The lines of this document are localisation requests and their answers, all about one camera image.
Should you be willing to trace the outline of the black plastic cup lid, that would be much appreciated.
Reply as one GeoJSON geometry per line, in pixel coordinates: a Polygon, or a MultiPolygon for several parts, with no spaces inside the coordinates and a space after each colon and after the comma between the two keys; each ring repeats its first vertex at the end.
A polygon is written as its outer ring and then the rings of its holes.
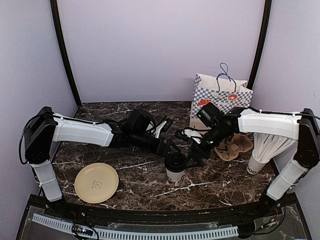
{"type": "Polygon", "coordinates": [[[182,153],[170,153],[165,157],[164,165],[170,172],[182,172],[187,168],[186,157],[182,153]]]}

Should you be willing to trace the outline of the white paper cup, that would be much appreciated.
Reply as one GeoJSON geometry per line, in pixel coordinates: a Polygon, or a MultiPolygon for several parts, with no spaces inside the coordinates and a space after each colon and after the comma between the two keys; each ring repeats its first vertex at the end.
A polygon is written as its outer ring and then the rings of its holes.
{"type": "Polygon", "coordinates": [[[185,169],[181,169],[179,171],[173,171],[172,169],[166,168],[166,175],[170,182],[177,183],[181,180],[185,173],[185,169]]]}

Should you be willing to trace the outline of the brown cardboard cup carrier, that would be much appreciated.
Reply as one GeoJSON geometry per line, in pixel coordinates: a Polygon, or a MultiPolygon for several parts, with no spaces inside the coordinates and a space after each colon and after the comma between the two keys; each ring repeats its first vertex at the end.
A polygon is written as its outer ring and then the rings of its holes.
{"type": "Polygon", "coordinates": [[[235,133],[233,137],[228,137],[220,142],[214,151],[221,160],[230,162],[236,159],[239,153],[250,151],[253,146],[253,142],[246,135],[235,133]]]}

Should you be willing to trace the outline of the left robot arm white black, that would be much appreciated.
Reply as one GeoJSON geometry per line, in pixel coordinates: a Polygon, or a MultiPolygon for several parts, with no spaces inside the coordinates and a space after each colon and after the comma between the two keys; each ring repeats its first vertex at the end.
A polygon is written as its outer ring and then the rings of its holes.
{"type": "Polygon", "coordinates": [[[18,144],[18,157],[23,165],[30,164],[51,210],[60,218],[67,218],[70,206],[62,199],[50,157],[53,142],[75,142],[112,149],[136,146],[164,158],[167,172],[186,169],[186,157],[171,139],[161,134],[173,124],[164,117],[155,123],[153,116],[142,109],[134,109],[120,121],[105,119],[101,122],[82,120],[54,113],[43,107],[24,126],[18,144]]]}

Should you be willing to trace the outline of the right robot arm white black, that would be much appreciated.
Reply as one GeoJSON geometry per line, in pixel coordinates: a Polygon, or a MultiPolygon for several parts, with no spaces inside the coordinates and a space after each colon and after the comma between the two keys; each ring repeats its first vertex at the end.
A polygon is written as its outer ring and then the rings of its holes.
{"type": "Polygon", "coordinates": [[[318,117],[309,108],[302,112],[272,112],[234,107],[222,112],[208,103],[197,113],[197,117],[206,126],[203,135],[200,130],[191,127],[181,130],[184,137],[194,141],[187,159],[195,162],[208,159],[211,150],[233,134],[254,135],[252,155],[256,160],[270,160],[297,143],[294,156],[268,186],[266,198],[255,205],[255,213],[260,217],[266,217],[273,211],[274,201],[278,201],[320,161],[318,117]]]}

